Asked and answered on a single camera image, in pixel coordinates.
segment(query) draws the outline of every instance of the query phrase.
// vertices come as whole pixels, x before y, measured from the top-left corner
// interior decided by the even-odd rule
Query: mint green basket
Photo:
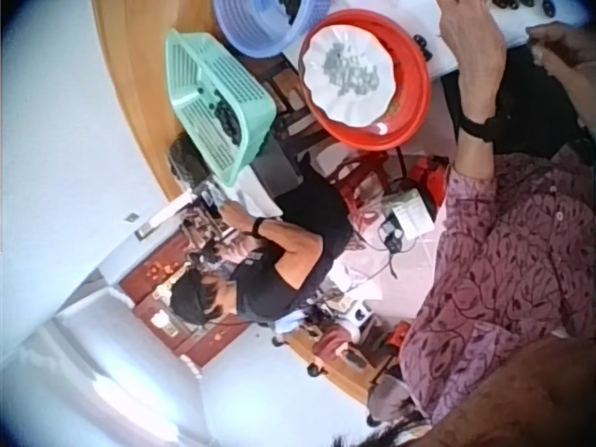
[[[276,116],[269,93],[215,38],[207,33],[166,38],[168,94],[174,113],[210,169],[226,186],[257,156]],[[219,92],[237,116],[239,145],[215,117]]]

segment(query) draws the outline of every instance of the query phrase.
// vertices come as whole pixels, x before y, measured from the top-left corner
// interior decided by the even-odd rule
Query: wooden cabinet
[[[189,244],[182,231],[176,232],[126,275],[120,287],[138,305],[183,266]]]
[[[209,325],[206,331],[187,325],[176,317],[168,305],[156,299],[153,292],[166,282],[185,262],[190,242],[182,231],[175,233],[120,281],[122,290],[135,303],[139,318],[177,357],[185,355],[199,367],[217,354],[249,327],[235,315],[224,317],[220,325]]]

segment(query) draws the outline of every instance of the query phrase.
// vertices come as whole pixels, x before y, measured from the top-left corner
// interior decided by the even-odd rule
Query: red plastic stool
[[[352,224],[359,233],[372,225],[378,219],[379,214],[376,211],[360,212],[366,202],[358,194],[358,190],[364,181],[373,174],[377,176],[383,191],[389,188],[389,176],[383,167],[388,158],[387,152],[372,152],[349,158],[340,163],[335,171],[327,177],[329,183],[333,184],[344,198],[350,212]],[[342,170],[346,168],[351,169],[351,171],[340,178]]]

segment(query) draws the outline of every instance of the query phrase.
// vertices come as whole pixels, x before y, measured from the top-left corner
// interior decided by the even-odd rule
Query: man
[[[236,202],[220,209],[224,222],[262,242],[250,244],[229,279],[186,272],[172,287],[174,313],[198,325],[227,313],[271,323],[315,295],[353,229],[341,195],[310,166],[308,155],[300,168],[304,181],[276,199],[283,221],[254,218]]]

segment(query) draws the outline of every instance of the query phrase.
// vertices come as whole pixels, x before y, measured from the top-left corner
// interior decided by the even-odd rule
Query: blue plastic basket
[[[215,38],[206,33],[166,38],[168,94],[174,113],[213,173],[232,186],[257,156],[276,104],[261,85]],[[234,142],[218,120],[216,105],[232,108],[241,131]]]
[[[332,0],[302,0],[293,25],[279,0],[213,0],[213,4],[223,33],[238,51],[269,58],[323,20]]]

